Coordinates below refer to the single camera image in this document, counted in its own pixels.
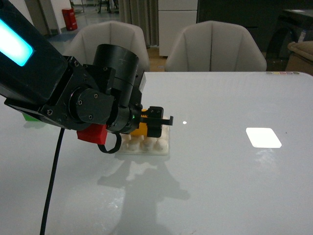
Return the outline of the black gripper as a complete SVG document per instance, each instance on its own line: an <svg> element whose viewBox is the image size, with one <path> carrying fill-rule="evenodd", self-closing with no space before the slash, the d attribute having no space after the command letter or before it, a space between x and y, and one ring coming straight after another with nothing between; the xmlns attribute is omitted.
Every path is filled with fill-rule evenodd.
<svg viewBox="0 0 313 235"><path fill-rule="evenodd" d="M111 133L127 134L139 127L142 104L135 102L120 103L118 101L106 102L108 119L106 130ZM172 126L174 117L163 118L164 109L159 106L150 106L147 114L147 137L159 138L162 135L163 125Z"/></svg>

